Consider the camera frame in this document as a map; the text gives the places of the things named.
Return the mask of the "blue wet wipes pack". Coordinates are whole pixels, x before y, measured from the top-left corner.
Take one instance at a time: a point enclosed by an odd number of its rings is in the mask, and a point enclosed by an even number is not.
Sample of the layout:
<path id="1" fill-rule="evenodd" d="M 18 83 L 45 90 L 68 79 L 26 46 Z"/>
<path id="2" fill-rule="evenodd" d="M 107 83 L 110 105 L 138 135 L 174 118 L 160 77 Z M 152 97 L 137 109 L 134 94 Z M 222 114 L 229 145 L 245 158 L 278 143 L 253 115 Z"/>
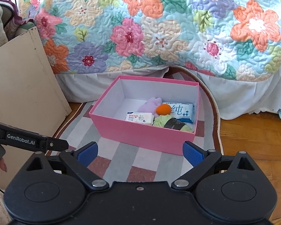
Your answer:
<path id="1" fill-rule="evenodd" d="M 169 103 L 164 102 L 171 107 L 170 115 L 179 121 L 193 123 L 194 106 L 191 103 Z"/>

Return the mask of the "green yarn ball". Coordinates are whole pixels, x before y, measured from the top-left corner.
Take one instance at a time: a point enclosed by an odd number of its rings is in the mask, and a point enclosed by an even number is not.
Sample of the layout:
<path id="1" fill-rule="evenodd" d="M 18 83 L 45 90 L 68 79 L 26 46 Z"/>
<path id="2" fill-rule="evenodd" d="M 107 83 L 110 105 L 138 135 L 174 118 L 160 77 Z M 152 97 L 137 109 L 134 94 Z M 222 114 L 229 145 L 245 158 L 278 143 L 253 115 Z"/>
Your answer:
<path id="1" fill-rule="evenodd" d="M 189 127 L 186 123 L 177 120 L 171 115 L 160 115 L 156 117 L 153 121 L 153 126 L 160 127 L 160 128 L 168 128 L 171 130 L 189 132 L 189 133 L 193 132 L 193 129 Z"/>

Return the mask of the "orange makeup sponge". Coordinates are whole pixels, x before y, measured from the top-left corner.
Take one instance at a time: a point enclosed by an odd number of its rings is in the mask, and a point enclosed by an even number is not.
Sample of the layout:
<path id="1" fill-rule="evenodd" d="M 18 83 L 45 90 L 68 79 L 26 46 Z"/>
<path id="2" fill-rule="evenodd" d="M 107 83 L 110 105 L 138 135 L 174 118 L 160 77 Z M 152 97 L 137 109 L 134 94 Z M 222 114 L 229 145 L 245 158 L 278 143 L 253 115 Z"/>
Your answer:
<path id="1" fill-rule="evenodd" d="M 170 115 L 171 114 L 171 106 L 169 104 L 161 104 L 155 110 L 157 115 Z"/>

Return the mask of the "small white tissue pack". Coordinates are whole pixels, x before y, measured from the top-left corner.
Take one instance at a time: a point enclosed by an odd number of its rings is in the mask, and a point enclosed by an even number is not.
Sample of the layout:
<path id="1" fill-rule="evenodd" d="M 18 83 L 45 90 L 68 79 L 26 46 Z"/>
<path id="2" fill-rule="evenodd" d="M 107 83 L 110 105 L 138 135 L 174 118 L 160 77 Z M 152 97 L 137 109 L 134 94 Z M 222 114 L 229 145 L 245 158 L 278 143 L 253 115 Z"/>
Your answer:
<path id="1" fill-rule="evenodd" d="M 154 115 L 152 113 L 128 112 L 125 121 L 142 125 L 152 125 L 154 122 Z"/>

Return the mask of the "purple plush toy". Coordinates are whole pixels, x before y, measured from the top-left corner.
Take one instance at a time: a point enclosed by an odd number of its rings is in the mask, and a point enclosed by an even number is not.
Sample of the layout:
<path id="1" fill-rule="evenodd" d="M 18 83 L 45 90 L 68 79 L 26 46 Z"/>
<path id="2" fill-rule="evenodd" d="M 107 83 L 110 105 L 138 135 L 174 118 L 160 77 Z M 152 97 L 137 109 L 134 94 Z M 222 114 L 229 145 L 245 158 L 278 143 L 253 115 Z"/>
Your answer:
<path id="1" fill-rule="evenodd" d="M 156 113 L 156 109 L 161 104 L 162 104 L 162 99 L 160 97 L 152 97 L 139 107 L 138 112 L 152 113 L 154 117 L 158 117 L 159 115 Z"/>

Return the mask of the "grey pink checkered rug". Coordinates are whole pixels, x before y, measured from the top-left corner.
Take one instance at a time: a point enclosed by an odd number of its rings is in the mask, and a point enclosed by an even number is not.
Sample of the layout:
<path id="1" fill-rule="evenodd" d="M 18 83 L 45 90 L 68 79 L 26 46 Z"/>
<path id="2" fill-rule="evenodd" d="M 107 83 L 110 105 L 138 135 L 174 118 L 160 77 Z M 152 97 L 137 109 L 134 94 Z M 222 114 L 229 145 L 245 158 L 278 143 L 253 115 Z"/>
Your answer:
<path id="1" fill-rule="evenodd" d="M 194 143 L 202 149 L 222 152 L 220 116 L 217 104 L 196 72 L 171 67 L 166 78 L 196 81 L 200 86 L 200 105 Z M 181 155 L 145 149 L 101 137 L 89 116 L 94 102 L 73 103 L 72 112 L 54 134 L 66 140 L 73 150 L 91 141 L 98 144 L 98 156 L 88 168 L 106 180 L 128 182 L 173 182 L 192 165 Z"/>

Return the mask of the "beige bedside cabinet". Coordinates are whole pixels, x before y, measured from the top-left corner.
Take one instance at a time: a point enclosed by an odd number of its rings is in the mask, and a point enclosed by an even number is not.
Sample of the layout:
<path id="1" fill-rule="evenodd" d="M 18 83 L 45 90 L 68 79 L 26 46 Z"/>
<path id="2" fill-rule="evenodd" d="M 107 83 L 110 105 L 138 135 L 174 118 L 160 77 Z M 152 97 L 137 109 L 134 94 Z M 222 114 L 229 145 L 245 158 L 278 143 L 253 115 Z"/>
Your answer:
<path id="1" fill-rule="evenodd" d="M 0 47 L 0 122 L 53 136 L 71 108 L 36 27 Z"/>

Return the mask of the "white bed skirt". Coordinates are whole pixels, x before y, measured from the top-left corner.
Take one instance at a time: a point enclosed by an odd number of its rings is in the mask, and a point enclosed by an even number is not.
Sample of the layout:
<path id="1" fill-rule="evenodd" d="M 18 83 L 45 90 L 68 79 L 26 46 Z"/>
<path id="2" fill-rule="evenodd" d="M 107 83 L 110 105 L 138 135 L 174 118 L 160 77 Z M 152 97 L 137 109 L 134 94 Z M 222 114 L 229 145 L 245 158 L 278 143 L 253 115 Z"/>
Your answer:
<path id="1" fill-rule="evenodd" d="M 162 78 L 166 73 L 183 72 L 196 76 L 213 95 L 224 120 L 245 113 L 278 112 L 281 109 L 281 66 L 264 81 L 233 81 L 186 69 L 182 66 L 157 66 L 104 73 L 57 74 L 55 78 L 69 102 L 95 101 L 119 75 Z"/>

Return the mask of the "pink cardboard box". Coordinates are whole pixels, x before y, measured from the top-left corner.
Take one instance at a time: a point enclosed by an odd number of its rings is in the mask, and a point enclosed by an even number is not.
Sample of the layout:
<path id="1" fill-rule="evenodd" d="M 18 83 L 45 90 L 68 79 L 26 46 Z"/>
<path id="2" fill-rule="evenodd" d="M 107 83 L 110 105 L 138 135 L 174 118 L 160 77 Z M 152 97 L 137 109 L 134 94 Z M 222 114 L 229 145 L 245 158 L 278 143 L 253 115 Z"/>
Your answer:
<path id="1" fill-rule="evenodd" d="M 173 128 L 154 125 L 155 116 L 139 108 L 149 99 L 160 98 L 165 103 L 193 106 L 189 114 L 190 130 L 180 125 Z M 118 142 L 174 155 L 182 154 L 185 141 L 193 141 L 197 129 L 200 103 L 197 82 L 141 76 L 118 76 L 95 103 L 89 115 L 102 137 Z"/>

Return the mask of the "clothes pile on cabinet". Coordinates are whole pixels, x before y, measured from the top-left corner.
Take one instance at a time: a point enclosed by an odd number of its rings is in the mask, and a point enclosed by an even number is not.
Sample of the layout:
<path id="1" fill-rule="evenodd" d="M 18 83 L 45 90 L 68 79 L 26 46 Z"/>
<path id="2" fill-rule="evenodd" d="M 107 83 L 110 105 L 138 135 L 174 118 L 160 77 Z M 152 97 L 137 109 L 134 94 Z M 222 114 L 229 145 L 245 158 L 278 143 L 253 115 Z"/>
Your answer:
<path id="1" fill-rule="evenodd" d="M 35 27 L 32 19 L 23 20 L 15 3 L 0 0 L 0 47 Z"/>

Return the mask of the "floral quilted bedspread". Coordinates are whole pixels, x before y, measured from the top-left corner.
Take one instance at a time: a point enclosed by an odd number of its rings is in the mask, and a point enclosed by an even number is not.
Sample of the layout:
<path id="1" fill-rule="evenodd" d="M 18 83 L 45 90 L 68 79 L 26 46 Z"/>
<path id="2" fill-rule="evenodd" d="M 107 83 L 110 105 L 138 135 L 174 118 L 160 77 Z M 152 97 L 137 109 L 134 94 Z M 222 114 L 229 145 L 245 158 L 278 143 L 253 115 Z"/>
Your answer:
<path id="1" fill-rule="evenodd" d="M 236 81 L 281 67 L 281 0 L 19 0 L 55 74 L 178 65 Z"/>

